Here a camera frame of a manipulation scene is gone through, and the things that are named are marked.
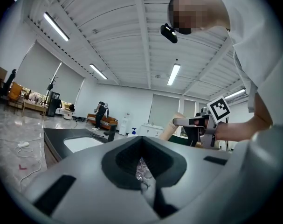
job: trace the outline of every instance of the black countertop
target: black countertop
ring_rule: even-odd
[[[65,146],[64,141],[67,139],[81,138],[81,137],[92,137],[102,143],[107,143],[106,138],[95,137],[87,129],[48,129],[44,128],[44,142],[54,155],[54,157],[60,161],[67,156],[73,154],[71,150]]]

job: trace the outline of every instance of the orange chair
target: orange chair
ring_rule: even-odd
[[[15,109],[17,106],[17,102],[20,98],[21,95],[21,90],[22,90],[22,86],[17,84],[16,82],[13,82],[12,87],[7,95],[8,101],[7,101],[7,105],[10,104],[10,102],[14,102],[15,106],[14,106],[14,114],[15,114]]]

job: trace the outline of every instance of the brown sofa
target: brown sofa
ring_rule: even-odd
[[[92,124],[96,124],[96,115],[95,114],[88,114],[87,115],[87,121],[89,121]],[[101,127],[105,128],[105,129],[110,129],[112,124],[117,125],[117,119],[108,116],[108,118],[106,118],[105,116],[103,116],[103,118],[101,119]]]

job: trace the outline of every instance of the sink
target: sink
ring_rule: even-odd
[[[69,150],[75,153],[89,147],[101,145],[103,143],[91,137],[81,137],[65,140],[64,144]]]

